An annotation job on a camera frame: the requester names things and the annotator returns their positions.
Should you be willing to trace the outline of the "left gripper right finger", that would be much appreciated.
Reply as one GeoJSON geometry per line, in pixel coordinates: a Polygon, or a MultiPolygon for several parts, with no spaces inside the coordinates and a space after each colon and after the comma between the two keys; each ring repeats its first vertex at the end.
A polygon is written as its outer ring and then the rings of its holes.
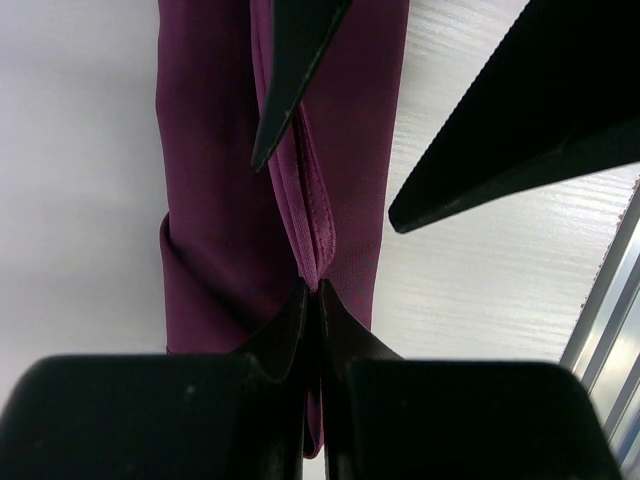
{"type": "Polygon", "coordinates": [[[322,282],[325,459],[332,479],[617,479],[575,376],[545,362],[405,360],[322,282]]]}

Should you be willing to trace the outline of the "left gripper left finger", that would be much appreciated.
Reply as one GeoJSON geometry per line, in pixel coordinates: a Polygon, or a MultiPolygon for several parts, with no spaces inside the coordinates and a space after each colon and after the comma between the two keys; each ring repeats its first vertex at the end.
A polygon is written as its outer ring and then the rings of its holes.
{"type": "Polygon", "coordinates": [[[229,354],[54,356],[1,415],[5,479],[298,479],[306,286],[229,354]]]}

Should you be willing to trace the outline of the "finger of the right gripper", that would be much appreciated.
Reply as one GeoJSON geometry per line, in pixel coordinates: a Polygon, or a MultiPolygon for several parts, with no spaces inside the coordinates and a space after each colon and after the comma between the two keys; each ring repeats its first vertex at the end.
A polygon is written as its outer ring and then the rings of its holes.
{"type": "Polygon", "coordinates": [[[273,156],[351,5],[343,0],[271,3],[271,75],[251,158],[254,170],[273,156]]]}
{"type": "Polygon", "coordinates": [[[389,209],[407,233],[639,159],[639,5],[526,5],[389,209]]]}

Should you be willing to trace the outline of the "purple cloth napkin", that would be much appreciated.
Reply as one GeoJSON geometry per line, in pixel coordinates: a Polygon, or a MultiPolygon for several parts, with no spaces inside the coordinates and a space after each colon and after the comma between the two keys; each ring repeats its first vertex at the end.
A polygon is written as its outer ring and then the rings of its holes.
{"type": "Polygon", "coordinates": [[[158,8],[168,351],[235,350],[299,281],[330,281],[369,326],[408,3],[350,6],[260,171],[250,157],[271,74],[271,3],[158,8]]]}

